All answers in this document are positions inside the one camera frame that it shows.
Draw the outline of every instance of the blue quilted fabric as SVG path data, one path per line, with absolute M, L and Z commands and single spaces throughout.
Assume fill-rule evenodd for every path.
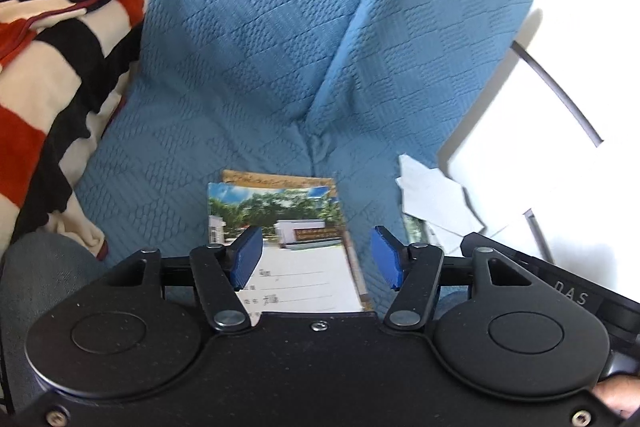
M 332 176 L 369 291 L 374 225 L 399 238 L 398 155 L 428 166 L 532 0 L 150 0 L 142 73 L 78 188 L 113 264 L 206 241 L 222 169 Z

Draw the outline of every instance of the blue sky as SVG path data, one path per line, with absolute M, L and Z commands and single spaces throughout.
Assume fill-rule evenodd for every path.
M 324 196 L 329 187 L 296 188 L 295 190 L 306 191 L 309 198 L 319 198 Z M 251 188 L 236 187 L 227 183 L 210 183 L 207 186 L 207 196 L 216 198 L 223 203 L 240 203 L 249 199 L 252 194 L 266 194 L 267 192 L 283 192 L 282 188 Z

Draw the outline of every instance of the printed line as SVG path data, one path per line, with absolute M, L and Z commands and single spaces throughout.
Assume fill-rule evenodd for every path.
M 282 273 L 280 275 L 271 274 L 269 277 L 288 277 L 289 275 L 311 275 L 312 273 L 324 273 L 324 272 Z
M 329 284 L 328 282 L 321 282 L 318 284 L 303 284 L 302 286 L 278 286 L 277 288 L 262 288 L 262 290 L 288 290 L 290 288 L 311 288 L 311 286 L 324 286 Z
M 326 299 L 327 297 L 333 297 L 333 295 L 320 295 L 318 297 L 306 297 L 305 299 L 289 299 L 288 301 L 280 301 L 280 302 L 310 301 L 311 299 Z

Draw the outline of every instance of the gray fabric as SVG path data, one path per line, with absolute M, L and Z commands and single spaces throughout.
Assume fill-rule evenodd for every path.
M 0 279 L 0 333 L 15 410 L 42 389 L 24 354 L 24 340 L 35 320 L 106 270 L 75 241 L 49 232 L 25 235 L 4 254 Z

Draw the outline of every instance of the booklet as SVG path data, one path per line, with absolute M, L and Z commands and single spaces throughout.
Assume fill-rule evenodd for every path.
M 238 292 L 252 323 L 263 311 L 361 311 L 363 298 L 369 301 L 356 285 L 335 187 L 274 188 L 271 183 L 270 188 L 207 187 L 210 242 L 229 245 L 246 227 L 262 227 L 262 257 Z

